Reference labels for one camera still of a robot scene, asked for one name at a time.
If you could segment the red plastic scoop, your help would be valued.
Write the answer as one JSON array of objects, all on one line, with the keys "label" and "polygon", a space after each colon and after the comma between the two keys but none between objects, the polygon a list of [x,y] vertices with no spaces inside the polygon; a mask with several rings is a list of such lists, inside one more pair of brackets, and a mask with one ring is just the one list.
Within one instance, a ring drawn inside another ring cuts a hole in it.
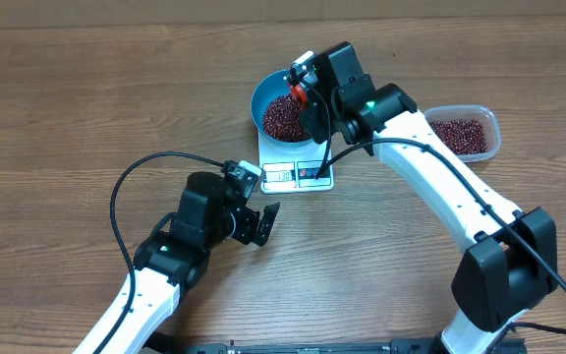
[{"label": "red plastic scoop", "polygon": [[290,89],[292,97],[299,106],[299,109],[305,110],[310,101],[303,86],[301,84],[292,85],[291,83],[289,83],[288,87]]}]

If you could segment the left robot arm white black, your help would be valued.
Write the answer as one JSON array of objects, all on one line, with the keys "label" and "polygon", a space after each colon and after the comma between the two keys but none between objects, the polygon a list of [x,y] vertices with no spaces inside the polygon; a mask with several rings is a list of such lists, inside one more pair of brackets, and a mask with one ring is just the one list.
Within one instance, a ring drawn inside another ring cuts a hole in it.
[{"label": "left robot arm white black", "polygon": [[247,207],[263,170],[229,161],[221,174],[189,175],[178,209],[137,248],[134,273],[77,353],[138,353],[206,273],[211,250],[228,238],[264,246],[280,208]]}]

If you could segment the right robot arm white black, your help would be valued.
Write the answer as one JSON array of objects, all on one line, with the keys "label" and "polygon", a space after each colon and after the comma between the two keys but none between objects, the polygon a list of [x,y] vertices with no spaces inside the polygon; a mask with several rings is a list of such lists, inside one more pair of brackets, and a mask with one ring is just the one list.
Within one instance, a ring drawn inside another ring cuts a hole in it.
[{"label": "right robot arm white black", "polygon": [[557,285],[556,226],[490,189],[432,131],[398,86],[374,85],[341,42],[295,60],[287,77],[317,143],[341,133],[396,171],[448,229],[462,260],[451,284],[459,311],[435,353],[491,353],[511,325]]}]

